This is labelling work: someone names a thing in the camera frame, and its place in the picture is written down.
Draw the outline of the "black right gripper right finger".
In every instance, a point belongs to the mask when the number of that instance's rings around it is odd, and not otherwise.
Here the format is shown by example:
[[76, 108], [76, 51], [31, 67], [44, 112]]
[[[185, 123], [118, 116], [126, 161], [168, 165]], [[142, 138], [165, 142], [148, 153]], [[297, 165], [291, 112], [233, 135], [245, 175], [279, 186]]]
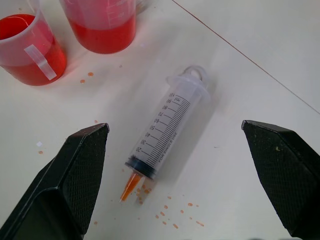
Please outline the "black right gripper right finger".
[[292, 237], [320, 238], [320, 155], [295, 131], [244, 120], [259, 181]]

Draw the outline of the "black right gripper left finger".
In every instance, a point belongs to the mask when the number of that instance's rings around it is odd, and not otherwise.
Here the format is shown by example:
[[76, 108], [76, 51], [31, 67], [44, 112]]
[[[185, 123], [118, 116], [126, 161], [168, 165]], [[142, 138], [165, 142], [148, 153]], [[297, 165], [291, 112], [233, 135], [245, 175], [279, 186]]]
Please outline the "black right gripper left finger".
[[107, 123], [70, 135], [31, 182], [0, 240], [84, 240], [101, 186]]

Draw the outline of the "clear plastic syringe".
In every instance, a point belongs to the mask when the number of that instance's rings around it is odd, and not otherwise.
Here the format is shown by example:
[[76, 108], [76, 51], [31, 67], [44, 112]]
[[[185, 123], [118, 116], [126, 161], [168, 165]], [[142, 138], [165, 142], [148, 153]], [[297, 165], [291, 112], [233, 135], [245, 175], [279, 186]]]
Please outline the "clear plastic syringe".
[[134, 145], [125, 165], [132, 174], [120, 197], [124, 202], [142, 178], [154, 180], [165, 163], [185, 123], [201, 102], [208, 102], [209, 77], [198, 65], [166, 79], [169, 88], [155, 109], [155, 115]]

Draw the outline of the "small clear plastic beaker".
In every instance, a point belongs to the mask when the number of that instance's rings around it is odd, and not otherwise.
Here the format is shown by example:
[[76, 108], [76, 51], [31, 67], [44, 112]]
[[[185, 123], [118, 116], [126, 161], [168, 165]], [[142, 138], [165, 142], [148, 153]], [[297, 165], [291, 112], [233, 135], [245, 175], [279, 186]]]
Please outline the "small clear plastic beaker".
[[58, 80], [66, 66], [40, 0], [0, 0], [0, 67], [26, 85], [43, 86]]

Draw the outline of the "large clear plastic beaker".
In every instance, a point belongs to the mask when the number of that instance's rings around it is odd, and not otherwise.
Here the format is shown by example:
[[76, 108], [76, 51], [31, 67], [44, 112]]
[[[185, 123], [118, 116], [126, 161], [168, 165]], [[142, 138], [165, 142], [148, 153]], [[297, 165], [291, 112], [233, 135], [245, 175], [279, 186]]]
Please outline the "large clear plastic beaker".
[[136, 35], [136, 0], [59, 0], [78, 42], [98, 54], [127, 48]]

